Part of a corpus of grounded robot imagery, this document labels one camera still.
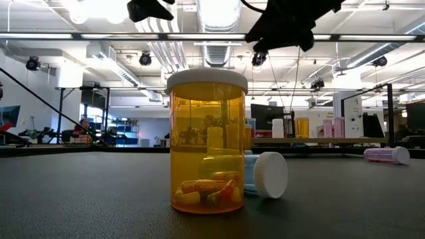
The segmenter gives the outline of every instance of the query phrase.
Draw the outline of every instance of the white child-proof cap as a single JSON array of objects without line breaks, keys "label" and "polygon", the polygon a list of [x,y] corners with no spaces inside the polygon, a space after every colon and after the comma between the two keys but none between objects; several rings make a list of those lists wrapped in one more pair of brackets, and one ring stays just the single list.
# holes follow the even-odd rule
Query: white child-proof cap
[{"label": "white child-proof cap", "polygon": [[280,198],[288,185],[288,166],[280,153],[262,153],[254,166],[254,184],[265,198]]},{"label": "white child-proof cap", "polygon": [[392,158],[397,162],[404,165],[408,165],[410,161],[409,150],[405,147],[395,147],[392,151]]}]

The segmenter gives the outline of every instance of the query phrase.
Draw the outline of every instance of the white bottle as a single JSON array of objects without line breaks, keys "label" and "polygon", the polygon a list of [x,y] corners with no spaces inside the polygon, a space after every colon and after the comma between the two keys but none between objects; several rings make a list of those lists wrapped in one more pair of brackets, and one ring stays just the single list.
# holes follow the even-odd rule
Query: white bottle
[{"label": "white bottle", "polygon": [[284,120],[273,119],[272,121],[272,137],[283,138],[284,137]]}]

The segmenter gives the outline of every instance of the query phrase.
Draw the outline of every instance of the black table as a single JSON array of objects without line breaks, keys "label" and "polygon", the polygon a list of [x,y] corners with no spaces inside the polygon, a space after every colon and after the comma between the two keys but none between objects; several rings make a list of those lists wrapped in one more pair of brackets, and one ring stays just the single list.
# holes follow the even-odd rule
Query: black table
[{"label": "black table", "polygon": [[0,238],[425,238],[425,161],[287,162],[282,199],[211,216],[171,208],[165,153],[0,159]]}]

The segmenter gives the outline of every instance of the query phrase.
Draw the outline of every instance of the pink bottle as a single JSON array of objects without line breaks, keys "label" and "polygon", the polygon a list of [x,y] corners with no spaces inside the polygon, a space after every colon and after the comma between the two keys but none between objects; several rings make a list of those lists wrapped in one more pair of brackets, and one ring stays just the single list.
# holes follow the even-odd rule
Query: pink bottle
[{"label": "pink bottle", "polygon": [[345,138],[345,122],[344,117],[336,117],[335,119],[335,138]]},{"label": "pink bottle", "polygon": [[332,119],[323,120],[323,130],[325,133],[325,138],[332,138]]},{"label": "pink bottle", "polygon": [[410,160],[409,150],[405,147],[366,149],[363,157],[369,162],[404,165],[408,165]]}]

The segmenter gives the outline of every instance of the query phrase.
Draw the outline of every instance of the computer screen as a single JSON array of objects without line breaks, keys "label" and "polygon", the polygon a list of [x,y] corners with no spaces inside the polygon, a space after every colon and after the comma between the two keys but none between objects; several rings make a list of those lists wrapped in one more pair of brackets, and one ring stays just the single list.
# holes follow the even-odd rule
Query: computer screen
[{"label": "computer screen", "polygon": [[407,126],[409,129],[425,129],[425,104],[413,103],[406,105]]},{"label": "computer screen", "polygon": [[10,122],[13,127],[16,127],[20,109],[21,106],[0,107],[0,126]]},{"label": "computer screen", "polygon": [[256,129],[272,130],[273,119],[284,119],[284,108],[251,104],[251,118],[256,119]]}]

